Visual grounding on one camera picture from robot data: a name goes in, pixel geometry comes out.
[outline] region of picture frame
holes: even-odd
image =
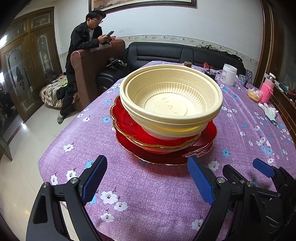
[[[133,7],[152,5],[196,7],[196,1],[197,0],[89,0],[89,11],[98,9],[105,13],[110,13]]]

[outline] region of black jacket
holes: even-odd
[[[79,24],[71,33],[71,42],[66,59],[66,71],[74,72],[70,57],[71,54],[79,49],[90,49],[99,47],[98,37],[102,35],[102,28],[97,26],[94,29],[92,40],[89,41],[89,29],[87,28],[86,21]]]

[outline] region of screw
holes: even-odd
[[[217,178],[217,182],[224,183],[225,182],[225,179],[223,177],[218,177]]]
[[[71,178],[70,182],[74,184],[74,183],[78,182],[78,178],[77,177]]]
[[[48,187],[48,185],[49,185],[49,182],[44,182],[44,183],[42,183],[42,187],[43,187],[43,188]]]
[[[254,186],[254,183],[251,182],[251,181],[247,181],[247,185],[248,185],[249,187],[253,187],[253,186]]]

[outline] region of table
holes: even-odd
[[[147,65],[174,64],[152,61]],[[110,108],[119,95],[119,80],[93,101],[60,133],[39,161],[44,181],[66,183],[105,155],[108,169],[93,200],[86,204],[95,227],[119,241],[191,241],[210,206],[199,194],[187,166],[152,165],[123,149],[115,138]],[[274,190],[272,181],[255,170],[255,158],[283,166],[293,177],[295,146],[280,116],[278,127],[268,121],[240,85],[218,83],[223,107],[214,119],[218,134],[213,149],[200,160],[216,176],[231,164],[248,180]],[[226,217],[226,234],[230,217]]]

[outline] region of white t-shirt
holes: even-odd
[[[89,41],[92,40],[92,36],[93,36],[93,34],[94,34],[94,29],[93,29],[93,30],[90,30],[90,29],[89,29]]]

